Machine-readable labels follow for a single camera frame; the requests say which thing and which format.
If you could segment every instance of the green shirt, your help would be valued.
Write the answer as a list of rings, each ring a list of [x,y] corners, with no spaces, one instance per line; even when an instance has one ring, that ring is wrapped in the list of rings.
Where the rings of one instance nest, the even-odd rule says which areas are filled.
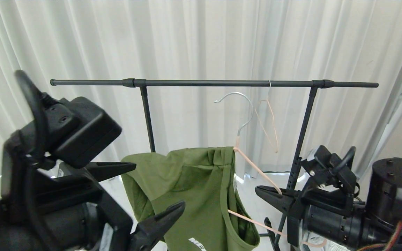
[[[228,213],[249,217],[234,188],[232,147],[134,154],[122,161],[137,164],[122,180],[138,221],[185,201],[183,215],[164,236],[169,251],[250,251],[260,243],[254,224]]]

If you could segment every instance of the white backdrop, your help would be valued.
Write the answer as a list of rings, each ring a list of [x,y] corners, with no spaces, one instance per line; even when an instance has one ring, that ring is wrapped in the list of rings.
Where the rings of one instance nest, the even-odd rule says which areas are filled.
[[[0,1],[0,164],[3,142],[31,119],[17,69],[55,98],[91,99],[123,127],[102,161],[149,151],[139,89],[52,87],[51,78],[379,82],[319,90],[305,138],[302,155],[319,144],[338,154],[355,145],[357,165],[401,66],[402,1]],[[233,91],[255,105],[270,96],[280,151],[255,119],[240,147],[264,170],[289,170],[308,88],[149,88],[156,150],[233,145],[247,102],[213,103]],[[270,130],[264,105],[260,114]]]

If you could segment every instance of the clothes hanger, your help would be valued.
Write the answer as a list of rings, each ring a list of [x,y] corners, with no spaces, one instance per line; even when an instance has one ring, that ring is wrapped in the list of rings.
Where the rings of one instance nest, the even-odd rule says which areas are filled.
[[[238,152],[243,158],[244,160],[246,160],[246,162],[248,162],[258,173],[260,173],[260,175],[263,176],[263,178],[265,178],[267,181],[269,181],[269,183],[271,183],[273,185],[273,187],[277,190],[277,192],[279,194],[282,194],[282,191],[280,190],[279,186],[277,186],[265,173],[263,173],[262,170],[260,170],[260,168],[257,167],[257,165],[255,165],[239,148],[239,143],[240,143],[240,132],[241,129],[243,129],[243,127],[245,127],[247,124],[249,124],[249,122],[251,122],[252,118],[254,117],[254,106],[252,105],[251,100],[244,94],[242,94],[241,92],[230,92],[228,94],[226,94],[224,97],[222,97],[220,100],[215,100],[214,103],[219,103],[221,102],[223,99],[225,99],[227,96],[232,95],[232,94],[237,94],[237,95],[241,95],[242,97],[246,98],[247,101],[249,102],[250,107],[252,108],[252,114],[251,114],[251,118],[246,121],[246,123],[244,123],[239,129],[238,129],[238,133],[237,133],[237,139],[236,139],[236,144],[233,147],[233,150],[235,152]]]
[[[252,118],[253,118],[253,116],[254,116],[254,106],[252,105],[251,100],[250,100],[246,95],[242,94],[241,92],[230,92],[230,93],[226,94],[224,97],[222,97],[220,100],[215,100],[214,103],[219,103],[219,102],[221,102],[223,99],[225,99],[227,96],[232,95],[232,94],[237,94],[237,95],[241,95],[241,96],[245,97],[245,98],[247,99],[247,101],[249,102],[249,105],[250,105],[251,108],[252,108],[252,115],[251,115],[251,118],[250,118],[246,123],[244,123],[244,124],[238,129],[237,139],[236,139],[236,145],[233,147],[233,150],[236,151],[236,152],[238,152],[241,156],[243,156],[243,158],[246,160],[246,162],[248,162],[255,170],[257,170],[257,172],[260,173],[260,174],[263,176],[263,178],[265,178],[267,181],[269,181],[269,182],[274,186],[274,188],[277,190],[277,192],[278,192],[279,194],[282,194],[280,188],[279,188],[265,173],[263,173],[262,170],[260,170],[260,169],[257,167],[257,165],[255,165],[255,164],[240,150],[240,148],[239,148],[239,141],[240,141],[240,132],[241,132],[241,129],[243,129],[243,127],[245,127],[247,124],[249,124],[249,122],[251,122],[251,120],[252,120]],[[241,215],[241,214],[239,214],[239,213],[236,213],[236,212],[234,212],[234,211],[232,211],[232,210],[228,210],[228,213],[230,213],[230,214],[232,214],[232,215],[234,215],[234,216],[237,216],[237,217],[239,217],[239,218],[241,218],[241,219],[244,219],[244,220],[246,220],[246,221],[249,221],[249,222],[251,222],[251,223],[253,223],[253,224],[257,224],[257,225],[259,225],[259,226],[261,226],[261,227],[264,227],[264,228],[268,229],[269,231],[275,232],[276,234],[282,235],[282,236],[284,236],[284,237],[287,236],[287,235],[285,235],[285,234],[282,233],[282,232],[279,232],[279,231],[277,231],[277,230],[275,230],[275,229],[273,229],[273,228],[271,228],[271,227],[267,227],[267,226],[265,226],[265,225],[259,223],[258,221],[254,221],[254,220],[252,220],[252,219],[250,219],[250,218],[248,218],[248,217],[246,217],[246,216],[243,216],[243,215]],[[308,242],[305,242],[305,241],[303,241],[303,242],[301,242],[301,243],[302,243],[302,244],[305,244],[305,245],[308,245],[308,246],[311,246],[311,247],[315,247],[315,248],[322,248],[322,247],[324,247],[324,246],[327,244],[327,239],[324,239],[324,241],[323,241],[321,244],[312,244],[312,243],[308,243]]]
[[[279,152],[279,139],[277,138],[277,130],[276,130],[276,125],[275,125],[275,119],[274,119],[274,113],[273,113],[273,108],[271,107],[271,104],[269,103],[269,89],[268,89],[268,97],[266,99],[262,99],[259,101],[258,106],[260,106],[261,102],[266,102],[269,107],[269,111],[271,112],[272,115],[272,123],[273,123],[273,129],[274,129],[274,134],[276,135],[276,146],[274,147],[273,141],[269,139],[268,133],[265,130],[265,127],[263,127],[263,124],[260,120],[260,116],[258,116],[258,111],[257,108],[255,108],[255,114],[257,115],[258,123],[260,124],[260,127],[263,129],[263,132],[266,135],[266,138],[269,140],[269,144],[271,144],[271,147],[273,148],[275,153]]]

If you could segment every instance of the bolt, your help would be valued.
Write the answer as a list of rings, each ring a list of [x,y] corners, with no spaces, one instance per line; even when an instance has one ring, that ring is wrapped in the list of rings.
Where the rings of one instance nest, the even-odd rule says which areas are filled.
[[[66,119],[67,119],[67,116],[63,116],[63,117],[61,117],[61,119],[59,120],[59,122],[62,123],[62,122],[64,122],[64,121],[66,121]]]

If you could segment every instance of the clothes rack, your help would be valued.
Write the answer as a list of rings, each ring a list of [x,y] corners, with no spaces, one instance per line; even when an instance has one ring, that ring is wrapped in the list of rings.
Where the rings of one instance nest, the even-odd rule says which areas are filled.
[[[335,82],[328,79],[319,81],[201,81],[201,80],[148,80],[127,78],[122,80],[56,80],[51,79],[52,86],[58,85],[102,85],[102,86],[125,86],[129,88],[140,88],[142,96],[142,104],[144,108],[144,115],[147,124],[148,140],[150,142],[150,150],[155,152],[155,140],[153,136],[153,129],[151,125],[150,107],[148,104],[147,87],[153,86],[196,86],[196,87],[309,87],[310,94],[306,111],[303,116],[303,122],[297,141],[296,151],[292,160],[291,171],[286,185],[287,190],[294,190],[297,183],[297,178],[300,173],[300,150],[302,149],[303,140],[305,138],[306,128],[310,120],[311,110],[313,108],[314,99],[316,98],[318,89],[326,89],[331,87],[356,87],[356,88],[377,88],[378,83],[369,82]],[[286,214],[282,215],[278,230],[281,232],[286,221]],[[265,218],[265,225],[271,227],[271,222]],[[280,235],[268,232],[261,234],[261,236],[268,236],[271,240],[274,251],[280,251],[279,241]]]

